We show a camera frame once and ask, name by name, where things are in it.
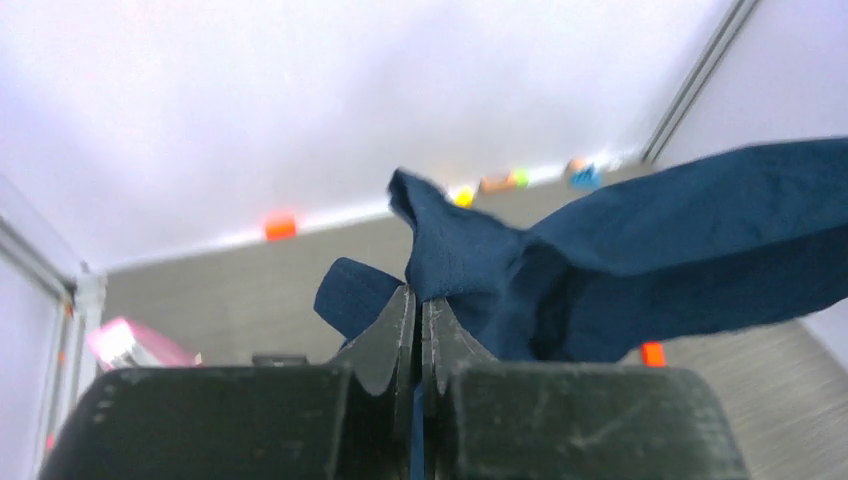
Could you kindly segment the blue triangle block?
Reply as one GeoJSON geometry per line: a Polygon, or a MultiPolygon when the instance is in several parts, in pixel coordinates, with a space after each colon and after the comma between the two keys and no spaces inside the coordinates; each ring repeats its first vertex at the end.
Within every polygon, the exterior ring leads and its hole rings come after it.
{"type": "Polygon", "coordinates": [[[572,188],[578,190],[595,190],[601,187],[601,175],[598,170],[590,165],[588,167],[573,170],[569,178],[572,188]]]}

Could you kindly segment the orange long block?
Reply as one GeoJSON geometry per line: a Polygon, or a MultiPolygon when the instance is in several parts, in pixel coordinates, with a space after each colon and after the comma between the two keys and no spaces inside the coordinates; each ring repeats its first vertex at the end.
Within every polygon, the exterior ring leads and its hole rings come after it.
{"type": "Polygon", "coordinates": [[[662,368],[667,366],[663,345],[660,342],[646,342],[640,349],[642,364],[646,367],[662,368]]]}

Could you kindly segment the yellow arch block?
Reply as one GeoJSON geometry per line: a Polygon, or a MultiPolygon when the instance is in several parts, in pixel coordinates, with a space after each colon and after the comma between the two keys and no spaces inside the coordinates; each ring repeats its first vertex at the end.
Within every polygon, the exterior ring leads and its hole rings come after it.
{"type": "Polygon", "coordinates": [[[476,196],[476,189],[471,186],[463,186],[453,196],[453,204],[461,208],[471,208],[476,196]]]}

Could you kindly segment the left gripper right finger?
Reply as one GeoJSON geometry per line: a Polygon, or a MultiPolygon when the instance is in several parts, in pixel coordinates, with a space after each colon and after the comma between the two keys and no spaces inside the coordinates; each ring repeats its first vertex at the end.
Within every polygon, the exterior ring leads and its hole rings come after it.
{"type": "Polygon", "coordinates": [[[460,427],[456,377],[496,358],[459,322],[444,298],[422,305],[424,459],[427,479],[456,479],[460,427]]]}

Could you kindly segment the red block at wall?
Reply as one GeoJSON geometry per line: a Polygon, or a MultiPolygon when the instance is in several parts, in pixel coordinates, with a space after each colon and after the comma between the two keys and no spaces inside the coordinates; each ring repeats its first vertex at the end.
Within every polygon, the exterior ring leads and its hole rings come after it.
{"type": "Polygon", "coordinates": [[[268,242],[293,238],[298,233],[297,219],[289,214],[271,216],[263,224],[263,233],[268,242]]]}

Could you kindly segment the pink metronome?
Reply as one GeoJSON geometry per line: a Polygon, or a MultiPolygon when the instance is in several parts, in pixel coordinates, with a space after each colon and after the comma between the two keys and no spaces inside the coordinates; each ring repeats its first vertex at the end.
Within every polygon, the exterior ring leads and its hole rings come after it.
{"type": "Polygon", "coordinates": [[[202,364],[199,353],[190,353],[165,335],[124,317],[116,317],[89,333],[86,343],[104,371],[202,364]]]}

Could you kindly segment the small green block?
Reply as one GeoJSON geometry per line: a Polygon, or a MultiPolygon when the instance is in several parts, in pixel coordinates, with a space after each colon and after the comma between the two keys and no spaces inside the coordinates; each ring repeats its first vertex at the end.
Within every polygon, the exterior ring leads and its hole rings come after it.
{"type": "Polygon", "coordinates": [[[529,183],[528,173],[524,169],[514,170],[511,177],[516,188],[526,188],[529,183]]]}

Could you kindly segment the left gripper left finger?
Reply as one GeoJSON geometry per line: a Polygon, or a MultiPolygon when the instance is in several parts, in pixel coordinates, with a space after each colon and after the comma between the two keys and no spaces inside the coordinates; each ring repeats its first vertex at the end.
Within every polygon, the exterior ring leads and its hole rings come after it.
{"type": "Polygon", "coordinates": [[[331,360],[351,372],[337,479],[410,477],[415,332],[416,297],[400,286],[374,323],[331,360]]]}

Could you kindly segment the tan flat block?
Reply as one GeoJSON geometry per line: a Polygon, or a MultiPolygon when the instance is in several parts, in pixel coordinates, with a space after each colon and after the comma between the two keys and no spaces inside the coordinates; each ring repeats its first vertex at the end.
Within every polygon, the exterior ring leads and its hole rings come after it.
{"type": "Polygon", "coordinates": [[[484,177],[478,184],[478,193],[488,195],[515,189],[517,181],[512,174],[500,177],[484,177]]]}

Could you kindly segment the navy blue t-shirt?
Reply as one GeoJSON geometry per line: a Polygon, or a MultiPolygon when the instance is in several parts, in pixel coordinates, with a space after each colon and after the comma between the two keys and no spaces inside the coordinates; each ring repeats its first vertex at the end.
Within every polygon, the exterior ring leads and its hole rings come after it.
{"type": "Polygon", "coordinates": [[[504,360],[615,362],[847,295],[847,142],[748,146],[619,182],[521,230],[405,171],[404,280],[504,360]]]}

